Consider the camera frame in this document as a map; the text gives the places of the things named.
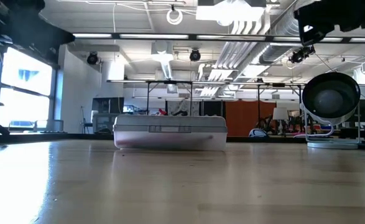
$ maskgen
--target ceiling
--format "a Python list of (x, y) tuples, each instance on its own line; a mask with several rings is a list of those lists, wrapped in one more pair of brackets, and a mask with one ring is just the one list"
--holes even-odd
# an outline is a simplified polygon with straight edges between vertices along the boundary
[[(197, 0), (185, 0), (185, 2), (185, 6), (178, 6), (178, 8), (196, 9)], [(275, 21), (292, 2), (293, 0), (280, 0), (280, 6), (270, 10), (270, 22)], [(197, 21), (194, 15), (187, 13), (183, 14), (183, 20), (179, 25), (171, 25), (166, 20), (167, 11), (149, 11), (147, 13), (142, 4), (131, 6), (139, 10), (113, 4), (46, 0), (46, 8), (41, 15), (52, 24), (73, 33), (228, 34), (232, 29), (232, 26), (223, 27), (215, 21)], [(170, 6), (148, 5), (150, 10), (168, 8)], [(355, 35), (365, 36), (365, 30), (357, 29), (348, 33), (340, 31), (330, 33), (330, 36)], [(84, 46), (97, 46), (99, 49), (99, 46), (118, 45), (129, 61), (125, 73), (128, 78), (134, 79), (134, 76), (139, 73), (154, 74), (156, 70), (161, 69), (159, 62), (151, 60), (152, 43), (151, 40), (77, 40), (71, 45), (77, 49), (84, 49)], [(200, 62), (190, 62), (189, 60), (192, 49), (200, 49), (201, 61), (216, 61), (224, 45), (225, 42), (174, 41), (172, 42), (174, 60), (170, 63), (171, 68), (172, 70), (197, 71)], [(316, 44), (315, 49), (318, 56), (312, 55), (303, 63), (293, 67), (287, 61), (291, 53), (286, 54), (261, 76), (266, 82), (306, 82), (316, 75), (329, 71), (331, 68), (349, 73), (353, 67), (359, 65), (358, 62), (365, 61), (365, 44)], [(88, 52), (78, 50), (75, 54), (84, 58), (88, 55)], [(114, 58), (114, 52), (111, 50), (98, 51), (98, 55), (104, 61), (110, 61)]]

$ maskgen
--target security camera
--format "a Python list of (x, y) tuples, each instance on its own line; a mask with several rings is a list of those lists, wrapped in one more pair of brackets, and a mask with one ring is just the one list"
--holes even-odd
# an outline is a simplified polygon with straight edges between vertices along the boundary
[(303, 60), (307, 59), (309, 55), (315, 54), (315, 48), (313, 45), (309, 47), (302, 47), (299, 50), (293, 51), (293, 55), (289, 58), (292, 63), (301, 63)]
[(87, 63), (89, 65), (97, 65), (101, 63), (101, 59), (98, 57), (97, 52), (90, 52), (90, 55), (87, 58)]
[(198, 49), (193, 49), (190, 53), (189, 59), (191, 62), (197, 62), (200, 60), (200, 53)]

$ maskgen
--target window frame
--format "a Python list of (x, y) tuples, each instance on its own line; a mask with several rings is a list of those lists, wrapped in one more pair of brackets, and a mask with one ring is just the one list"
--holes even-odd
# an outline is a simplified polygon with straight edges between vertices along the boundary
[[(4, 53), (7, 51), (7, 47), (3, 48), (3, 50), (0, 50), (0, 59), (4, 58)], [(3, 63), (0, 61), (0, 94), (1, 94), (1, 88), (11, 88), (14, 89), (14, 91), (19, 91), (22, 93), (27, 93), (30, 95), (35, 95), (35, 96), (44, 96), (47, 97), (49, 99), (49, 116), (47, 119), (54, 119), (54, 111), (55, 111), (55, 92), (56, 92), (56, 83), (57, 83), (57, 74), (58, 74), (58, 67), (54, 66), (50, 63), (46, 63), (42, 60), (42, 58), (39, 57), (35, 57), (34, 54), (27, 54), (24, 51), (20, 51), (18, 50), (20, 53), (25, 54), (29, 57), (32, 57), (42, 63), (45, 63), (47, 65), (50, 65), (52, 68), (52, 73), (51, 73), (51, 84), (50, 84), (50, 94), (49, 95), (45, 95), (45, 94), (41, 94), (38, 93), (36, 91), (32, 91), (32, 90), (27, 90), (25, 88), (20, 88), (20, 87), (16, 87), (16, 86), (10, 86), (8, 84), (2, 83), (1, 82), (1, 75), (2, 75), (2, 67), (3, 67)], [(31, 128), (10, 128), (11, 131), (13, 130), (18, 130), (18, 131), (29, 131), (31, 130)]]

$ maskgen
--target lamp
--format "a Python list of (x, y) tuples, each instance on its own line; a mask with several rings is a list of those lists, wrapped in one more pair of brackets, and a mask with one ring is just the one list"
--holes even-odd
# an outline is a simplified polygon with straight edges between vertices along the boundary
[(285, 130), (283, 129), (283, 120), (289, 119), (289, 114), (287, 113), (287, 108), (274, 108), (273, 119), (279, 122), (279, 134), (283, 134)]

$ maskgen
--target desk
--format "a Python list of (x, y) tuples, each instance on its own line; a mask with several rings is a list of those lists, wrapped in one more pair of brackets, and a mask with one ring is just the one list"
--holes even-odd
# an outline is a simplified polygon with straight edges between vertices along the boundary
[[(358, 128), (340, 128), (340, 138), (355, 139), (358, 137)], [(361, 129), (361, 138), (365, 138), (365, 130)]]

